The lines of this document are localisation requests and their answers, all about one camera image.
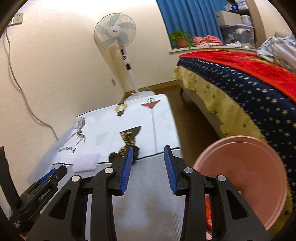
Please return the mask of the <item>white foam pad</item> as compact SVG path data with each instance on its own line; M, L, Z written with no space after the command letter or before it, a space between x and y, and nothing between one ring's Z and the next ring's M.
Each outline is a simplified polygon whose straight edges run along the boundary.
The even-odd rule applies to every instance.
M99 159L99 153L78 154L73 160L72 170L74 173L94 171Z

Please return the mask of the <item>pink folded clothes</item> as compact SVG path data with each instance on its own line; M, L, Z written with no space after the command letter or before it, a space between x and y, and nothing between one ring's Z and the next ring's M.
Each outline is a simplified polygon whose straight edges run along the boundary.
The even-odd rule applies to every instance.
M193 43L197 46L222 46L222 41L215 36L197 37L193 38Z

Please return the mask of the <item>black gold patterned wrapper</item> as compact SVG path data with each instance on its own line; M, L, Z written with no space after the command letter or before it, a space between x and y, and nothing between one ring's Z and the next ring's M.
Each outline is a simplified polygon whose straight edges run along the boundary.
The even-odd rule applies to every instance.
M126 131L120 132L120 136L124 142L124 146L119 150L118 153L112 152L109 155L108 161L109 163L113 163L114 160L117 158L124 157L126 150L128 149L129 146L133 148L133 161L132 164L135 164L135 161L137 160L138 153L139 153L139 147L135 145L136 139L135 137L137 134L140 132L141 126L137 126L135 128L130 128Z

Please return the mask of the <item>dark plastic storage bin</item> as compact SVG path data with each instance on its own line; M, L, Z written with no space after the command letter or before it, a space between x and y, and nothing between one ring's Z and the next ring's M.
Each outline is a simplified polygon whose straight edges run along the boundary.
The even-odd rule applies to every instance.
M242 45L255 47L254 27L237 24L221 27L220 29L227 44L240 42Z

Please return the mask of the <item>pink plastic trash bin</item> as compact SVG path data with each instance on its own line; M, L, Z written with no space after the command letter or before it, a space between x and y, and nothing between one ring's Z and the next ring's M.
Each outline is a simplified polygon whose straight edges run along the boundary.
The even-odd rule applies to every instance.
M226 176L269 230L287 198L283 162L267 143L249 136L222 138L206 148L193 168L202 175Z

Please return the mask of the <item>white standing fan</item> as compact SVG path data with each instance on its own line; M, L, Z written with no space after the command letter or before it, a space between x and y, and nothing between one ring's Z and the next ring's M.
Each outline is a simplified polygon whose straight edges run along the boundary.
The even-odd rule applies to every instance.
M126 101L155 95L152 90L139 91L133 79L130 60L125 48L135 38L136 31L135 22L123 13L113 13L104 16L94 29L94 40L99 47L109 51L118 50L120 52L120 57L129 73L132 87L135 91L135 93L125 99Z

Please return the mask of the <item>red plastic bag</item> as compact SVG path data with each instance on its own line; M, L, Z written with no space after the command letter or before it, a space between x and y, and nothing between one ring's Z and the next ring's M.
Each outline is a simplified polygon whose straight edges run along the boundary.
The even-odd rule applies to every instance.
M205 206L206 206L206 224L207 230L212 231L212 216L211 216L211 203L209 194L205 194Z

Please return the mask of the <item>white cardboard box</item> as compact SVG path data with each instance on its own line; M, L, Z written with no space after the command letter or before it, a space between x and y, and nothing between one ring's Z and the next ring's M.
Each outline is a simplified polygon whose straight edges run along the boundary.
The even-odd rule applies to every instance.
M220 27L242 24L241 16L229 11L219 11L215 13L217 22Z

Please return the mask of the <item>bed with starry blanket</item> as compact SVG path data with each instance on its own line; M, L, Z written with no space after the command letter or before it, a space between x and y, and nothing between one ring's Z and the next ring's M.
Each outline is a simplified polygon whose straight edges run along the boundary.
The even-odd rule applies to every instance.
M276 151L287 175L281 213L289 215L295 206L295 76L254 54L222 50L182 54L174 76L217 117L222 138L254 137Z

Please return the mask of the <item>blue curtain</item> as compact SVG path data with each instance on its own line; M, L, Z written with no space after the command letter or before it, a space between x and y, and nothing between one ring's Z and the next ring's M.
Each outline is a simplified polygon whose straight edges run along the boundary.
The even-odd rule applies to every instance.
M158 0L168 35L187 32L191 37L219 38L225 44L216 13L224 10L224 0Z

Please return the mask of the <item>potted green plant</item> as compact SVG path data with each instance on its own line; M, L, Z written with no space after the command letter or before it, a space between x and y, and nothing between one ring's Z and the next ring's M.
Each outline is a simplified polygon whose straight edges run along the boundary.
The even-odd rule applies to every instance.
M169 35L171 47L176 48L191 48L193 46L193 39L188 32L174 31Z

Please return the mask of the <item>wall power outlet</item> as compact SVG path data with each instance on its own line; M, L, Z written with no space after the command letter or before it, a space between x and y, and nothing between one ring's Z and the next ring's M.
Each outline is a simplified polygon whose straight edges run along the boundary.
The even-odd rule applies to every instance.
M23 13L17 13L11 20L11 25L20 25L23 23Z

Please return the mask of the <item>wooden bookshelf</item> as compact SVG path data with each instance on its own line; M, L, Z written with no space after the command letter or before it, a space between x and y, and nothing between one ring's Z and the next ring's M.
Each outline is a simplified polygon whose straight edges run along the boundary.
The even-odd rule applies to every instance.
M254 36L255 36L255 48L258 49L261 44L267 39L263 20L260 16L258 7L254 0L246 0L246 5L248 9L242 9L238 11L231 11L232 13L237 13L240 15L249 15L252 19L254 26Z

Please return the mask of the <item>striped blue white duvet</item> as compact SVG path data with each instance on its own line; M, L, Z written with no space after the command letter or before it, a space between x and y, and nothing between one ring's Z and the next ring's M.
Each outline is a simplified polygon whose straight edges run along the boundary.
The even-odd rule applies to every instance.
M293 34L284 38L267 39L256 53L259 58L295 73L295 37Z

